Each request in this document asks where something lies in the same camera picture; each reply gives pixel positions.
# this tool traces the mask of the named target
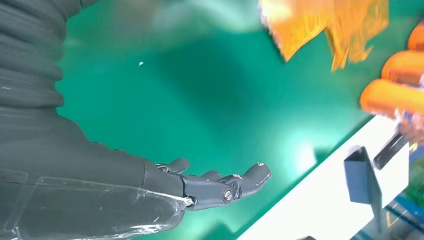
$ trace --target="green surface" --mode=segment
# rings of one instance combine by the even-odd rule
[[[267,164],[259,194],[145,237],[234,239],[369,119],[361,91],[405,48],[419,7],[391,1],[369,58],[331,73],[324,34],[284,63],[255,0],[105,0],[68,25],[59,112],[111,148],[155,163],[188,158],[189,174]]]

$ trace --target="transparent plastic wrap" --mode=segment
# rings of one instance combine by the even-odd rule
[[[0,170],[0,239],[113,240],[169,229],[193,202],[136,187]]]

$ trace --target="white speck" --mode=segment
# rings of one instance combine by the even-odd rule
[[[240,176],[240,174],[233,174],[232,176],[235,178],[243,179],[242,176]]]

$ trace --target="orange object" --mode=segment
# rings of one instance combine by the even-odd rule
[[[408,49],[424,51],[424,20],[418,23],[409,36]]]
[[[333,53],[331,70],[347,59],[363,61],[366,46],[389,24],[388,0],[260,0],[262,18],[288,61],[308,41],[325,31]]]
[[[381,78],[399,84],[422,87],[424,84],[424,51],[401,51],[385,63]]]
[[[365,112],[392,119],[403,120],[405,113],[424,116],[424,91],[377,79],[364,89],[359,104]]]

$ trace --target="robotic hand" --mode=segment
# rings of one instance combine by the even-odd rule
[[[0,2],[0,239],[125,239],[176,227],[186,210],[259,191],[263,164],[243,175],[182,174],[90,142],[59,116],[55,83],[66,22],[96,0]]]

